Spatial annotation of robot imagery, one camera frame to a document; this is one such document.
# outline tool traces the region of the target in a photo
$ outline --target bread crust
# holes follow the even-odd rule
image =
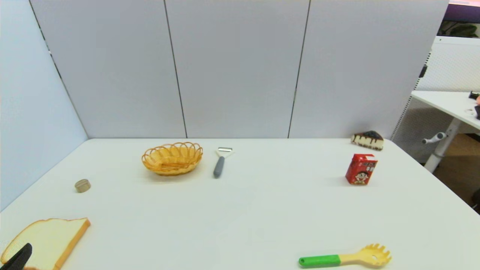
[[[15,243],[15,240],[17,240],[17,238],[20,237],[20,235],[22,235],[22,233],[24,231],[26,231],[28,228],[30,228],[31,226],[33,226],[37,223],[41,223],[41,222],[48,222],[50,220],[77,221],[77,220],[83,220],[83,219],[85,219],[85,222],[81,226],[80,230],[72,238],[72,240],[68,244],[67,248],[63,251],[62,255],[60,256],[60,258],[55,263],[55,267],[53,269],[51,269],[51,270],[59,270],[62,267],[62,265],[65,263],[65,261],[67,260],[70,253],[73,251],[73,248],[76,246],[76,244],[78,243],[80,238],[82,238],[83,234],[85,234],[87,228],[90,227],[91,223],[90,223],[90,220],[88,220],[88,218],[80,218],[80,219],[73,219],[73,220],[51,218],[51,219],[46,219],[46,220],[35,221],[35,222],[31,223],[30,225],[26,226],[13,240],[10,241],[10,243],[5,248],[5,250],[3,251],[3,253],[0,257],[0,262],[2,264],[6,264],[8,262],[8,260],[6,259],[6,251],[9,250],[10,248],[13,248],[12,245],[13,245],[13,243]],[[45,269],[37,269],[35,267],[25,267],[24,270],[45,270]]]

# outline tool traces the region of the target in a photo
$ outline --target vegetable peeler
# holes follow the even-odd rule
[[[225,158],[233,154],[233,149],[227,148],[227,147],[219,147],[216,153],[218,154],[219,157],[218,157],[218,161],[216,162],[213,175],[215,176],[215,178],[218,178],[222,174],[223,163],[225,163]]]

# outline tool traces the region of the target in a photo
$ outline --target cork lid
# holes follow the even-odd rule
[[[91,187],[90,182],[87,179],[82,179],[75,184],[75,189],[79,192],[85,192]]]

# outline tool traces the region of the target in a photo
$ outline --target tabletop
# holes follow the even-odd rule
[[[451,116],[460,119],[477,129],[480,129],[480,120],[474,107],[474,99],[468,98],[469,92],[441,92],[441,91],[412,91],[412,97],[427,103]]]
[[[203,147],[191,173],[141,163],[178,141]],[[218,147],[235,153],[215,179]],[[345,178],[355,153],[378,159],[366,186]],[[83,178],[92,186],[77,193]],[[62,270],[295,270],[370,243],[392,252],[385,269],[480,265],[479,215],[388,140],[375,151],[349,139],[91,139],[1,213],[0,250],[37,220],[83,217],[91,226]]]

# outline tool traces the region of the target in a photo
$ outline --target green handle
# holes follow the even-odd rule
[[[303,257],[299,259],[299,264],[305,267],[329,267],[339,266],[340,257],[338,255],[326,255],[315,257]]]

